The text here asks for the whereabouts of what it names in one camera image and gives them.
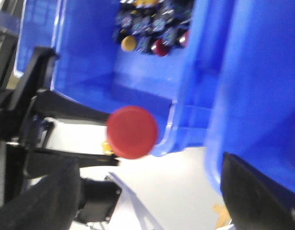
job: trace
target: dark red button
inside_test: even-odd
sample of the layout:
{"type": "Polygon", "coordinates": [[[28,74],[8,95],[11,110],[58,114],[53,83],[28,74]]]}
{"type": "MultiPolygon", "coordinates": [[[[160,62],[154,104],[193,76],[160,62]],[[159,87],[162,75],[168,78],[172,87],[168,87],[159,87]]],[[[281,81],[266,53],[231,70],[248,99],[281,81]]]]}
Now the dark red button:
{"type": "Polygon", "coordinates": [[[153,116],[137,106],[126,106],[107,120],[107,139],[113,152],[127,159],[147,155],[157,140],[157,124],[153,116]]]}
{"type": "Polygon", "coordinates": [[[159,56],[166,56],[169,53],[169,47],[165,46],[162,43],[162,38],[158,39],[155,43],[155,51],[154,53],[159,55],[159,56]]]}
{"type": "Polygon", "coordinates": [[[180,39],[181,46],[185,48],[188,45],[188,41],[189,41],[189,30],[183,34],[181,39],[180,39]]]}

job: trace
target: red button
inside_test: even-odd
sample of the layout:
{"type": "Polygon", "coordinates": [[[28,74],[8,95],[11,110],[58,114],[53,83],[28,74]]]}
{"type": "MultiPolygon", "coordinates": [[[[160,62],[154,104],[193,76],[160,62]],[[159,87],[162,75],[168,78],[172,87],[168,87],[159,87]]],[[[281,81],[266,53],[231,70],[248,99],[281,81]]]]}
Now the red button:
{"type": "Polygon", "coordinates": [[[155,54],[159,55],[159,56],[166,56],[168,53],[169,53],[169,47],[165,46],[163,43],[162,43],[162,38],[158,39],[156,42],[155,42],[155,54]]]}
{"type": "Polygon", "coordinates": [[[184,37],[184,41],[182,42],[182,47],[186,47],[188,45],[188,41],[189,41],[189,30],[187,32],[184,33],[183,35],[184,37]]]}
{"type": "Polygon", "coordinates": [[[126,106],[118,109],[109,116],[106,124],[108,143],[119,157],[143,157],[156,143],[156,121],[143,108],[126,106]]]}

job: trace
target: black plastic part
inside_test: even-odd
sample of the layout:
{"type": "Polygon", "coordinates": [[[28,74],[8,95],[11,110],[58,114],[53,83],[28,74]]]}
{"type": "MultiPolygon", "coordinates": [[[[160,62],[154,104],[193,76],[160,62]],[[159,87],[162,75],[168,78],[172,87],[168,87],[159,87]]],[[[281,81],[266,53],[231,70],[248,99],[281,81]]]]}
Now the black plastic part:
{"type": "Polygon", "coordinates": [[[76,161],[0,207],[0,230],[66,230],[79,205],[80,179],[76,161]]]}
{"type": "Polygon", "coordinates": [[[5,35],[0,47],[0,88],[6,88],[10,78],[15,52],[17,47],[18,38],[5,35]]]}
{"type": "Polygon", "coordinates": [[[41,142],[43,132],[43,117],[33,114],[32,109],[36,101],[36,96],[31,99],[31,103],[26,110],[17,135],[18,142],[27,149],[36,148],[41,142]]]}
{"type": "Polygon", "coordinates": [[[0,110],[0,139],[9,141],[18,134],[31,99],[47,83],[48,64],[56,54],[51,48],[36,47],[27,69],[12,92],[8,104],[0,110]]]}
{"type": "Polygon", "coordinates": [[[237,230],[295,230],[295,194],[225,153],[221,191],[237,230]]]}
{"type": "Polygon", "coordinates": [[[113,156],[81,154],[51,149],[35,149],[28,153],[24,167],[26,178],[33,179],[51,173],[67,159],[77,159],[80,168],[91,166],[117,166],[113,156]]]}
{"type": "Polygon", "coordinates": [[[4,203],[11,201],[22,192],[23,166],[26,157],[26,151],[21,147],[7,145],[6,148],[4,203]]]}
{"type": "Polygon", "coordinates": [[[43,116],[95,121],[104,124],[109,114],[90,109],[50,90],[39,90],[34,110],[43,116]]]}
{"type": "Polygon", "coordinates": [[[11,98],[12,90],[0,89],[0,108],[6,107],[10,98],[11,98]]]}
{"type": "Polygon", "coordinates": [[[48,140],[50,139],[50,136],[55,128],[55,123],[51,121],[44,121],[43,122],[43,129],[46,131],[45,137],[43,139],[42,148],[45,148],[47,146],[48,140]]]}
{"type": "Polygon", "coordinates": [[[109,221],[120,197],[121,188],[111,181],[82,179],[82,183],[85,205],[75,220],[84,224],[109,221]]]}
{"type": "Polygon", "coordinates": [[[4,0],[2,11],[21,18],[24,0],[4,0]]]}
{"type": "Polygon", "coordinates": [[[52,48],[36,47],[34,49],[25,73],[12,94],[9,111],[27,109],[31,98],[44,86],[48,63],[53,60],[52,57],[56,57],[52,48]]]}

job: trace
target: blue plastic bin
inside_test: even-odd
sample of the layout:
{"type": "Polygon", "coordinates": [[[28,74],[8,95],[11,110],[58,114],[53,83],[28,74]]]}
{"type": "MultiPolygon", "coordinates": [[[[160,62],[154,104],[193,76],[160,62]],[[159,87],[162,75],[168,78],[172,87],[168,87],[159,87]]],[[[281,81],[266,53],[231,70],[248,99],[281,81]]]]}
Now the blue plastic bin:
{"type": "Polygon", "coordinates": [[[236,1],[205,145],[217,191],[228,151],[295,192],[295,0],[236,1]]]}
{"type": "Polygon", "coordinates": [[[204,144],[217,191],[228,151],[295,192],[295,0],[197,0],[188,47],[166,57],[111,41],[118,4],[27,0],[17,69],[35,45],[52,46],[53,89],[108,113],[148,109],[160,129],[152,154],[204,144]]]}
{"type": "Polygon", "coordinates": [[[16,69],[25,70],[34,46],[52,46],[60,57],[53,90],[107,113],[125,105],[146,108],[159,126],[158,143],[151,152],[155,156],[201,146],[217,76],[212,69],[204,73],[200,68],[200,47],[216,54],[202,61],[217,65],[214,49],[222,44],[216,39],[227,33],[227,26],[222,28],[227,21],[218,19],[225,15],[211,15],[220,31],[203,31],[208,3],[200,0],[195,5],[188,47],[157,57],[123,52],[112,41],[119,0],[27,0],[16,69]],[[204,46],[208,38],[215,46],[204,46]]]}

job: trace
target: black metal frame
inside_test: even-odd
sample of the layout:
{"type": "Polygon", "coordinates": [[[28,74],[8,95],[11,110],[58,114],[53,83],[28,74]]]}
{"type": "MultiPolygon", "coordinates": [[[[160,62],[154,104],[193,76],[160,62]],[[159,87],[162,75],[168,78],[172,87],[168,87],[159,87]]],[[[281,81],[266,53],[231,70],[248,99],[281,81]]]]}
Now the black metal frame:
{"type": "MultiPolygon", "coordinates": [[[[21,18],[24,0],[5,0],[2,11],[11,16],[21,18]]],[[[16,55],[18,37],[16,34],[0,32],[2,44],[0,47],[0,88],[6,88],[12,74],[16,55]]]]}
{"type": "MultiPolygon", "coordinates": [[[[0,207],[21,199],[28,179],[51,175],[68,161],[76,167],[117,166],[115,155],[91,155],[46,149],[54,123],[46,117],[104,123],[108,114],[90,109],[50,91],[57,55],[36,47],[14,90],[0,88],[0,207]]],[[[121,189],[113,182],[82,180],[78,221],[108,221],[121,189]]]]}

